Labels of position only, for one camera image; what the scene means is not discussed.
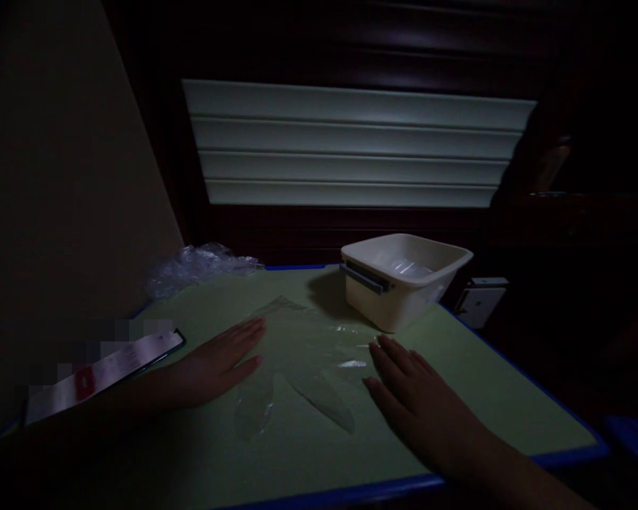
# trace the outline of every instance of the clear plastic sheet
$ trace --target clear plastic sheet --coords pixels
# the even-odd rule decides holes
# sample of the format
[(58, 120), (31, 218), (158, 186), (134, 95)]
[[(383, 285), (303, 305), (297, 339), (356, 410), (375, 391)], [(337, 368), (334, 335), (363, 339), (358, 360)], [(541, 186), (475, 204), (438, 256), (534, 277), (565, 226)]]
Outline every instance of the clear plastic sheet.
[(371, 363), (369, 342), (374, 335), (340, 324), (283, 296), (252, 316), (267, 318), (264, 341), (250, 354), (262, 354), (264, 363), (237, 387), (237, 435), (251, 439), (264, 433), (274, 408), (276, 373), (326, 417), (353, 434), (354, 417), (322, 372), (330, 371), (361, 385)]
[(165, 299), (189, 285), (214, 278), (221, 273), (247, 276), (263, 267), (257, 259), (234, 256), (220, 243), (187, 246), (167, 262), (158, 264), (147, 279), (147, 294), (152, 299)]

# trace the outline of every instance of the hand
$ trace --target hand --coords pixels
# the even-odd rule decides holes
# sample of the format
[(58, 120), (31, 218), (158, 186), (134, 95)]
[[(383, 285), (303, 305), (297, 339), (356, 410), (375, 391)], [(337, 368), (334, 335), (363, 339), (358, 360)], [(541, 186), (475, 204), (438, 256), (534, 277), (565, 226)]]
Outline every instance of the hand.
[(454, 479), (475, 474), (478, 455), (494, 436), (417, 352), (385, 335), (369, 344), (383, 382), (364, 384), (390, 427), (431, 470)]
[(264, 317), (237, 324), (166, 367), (168, 407), (196, 407), (210, 402), (255, 372), (262, 356), (236, 364), (265, 331)]

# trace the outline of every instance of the white window shade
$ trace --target white window shade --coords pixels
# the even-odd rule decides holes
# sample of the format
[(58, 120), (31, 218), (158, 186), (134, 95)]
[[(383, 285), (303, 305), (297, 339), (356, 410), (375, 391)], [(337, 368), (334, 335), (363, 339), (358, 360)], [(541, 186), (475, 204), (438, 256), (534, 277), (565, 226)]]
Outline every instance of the white window shade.
[(213, 204), (485, 208), (533, 101), (183, 81)]

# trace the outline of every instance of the beige wall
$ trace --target beige wall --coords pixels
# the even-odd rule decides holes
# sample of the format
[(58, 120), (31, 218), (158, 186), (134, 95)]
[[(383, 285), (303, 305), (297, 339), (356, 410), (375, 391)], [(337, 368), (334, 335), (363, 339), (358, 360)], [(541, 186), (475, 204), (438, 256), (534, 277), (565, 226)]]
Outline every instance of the beige wall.
[[(0, 317), (127, 317), (182, 240), (99, 0), (0, 19)], [(0, 338), (0, 395), (38, 345)]]

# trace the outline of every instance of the white box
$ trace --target white box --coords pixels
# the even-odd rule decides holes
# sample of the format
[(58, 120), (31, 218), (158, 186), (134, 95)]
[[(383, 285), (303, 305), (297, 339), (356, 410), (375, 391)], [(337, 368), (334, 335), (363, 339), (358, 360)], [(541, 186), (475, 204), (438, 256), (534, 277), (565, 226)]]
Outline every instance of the white box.
[(396, 333), (438, 302), (471, 251), (409, 234), (344, 246), (347, 302), (378, 328)]

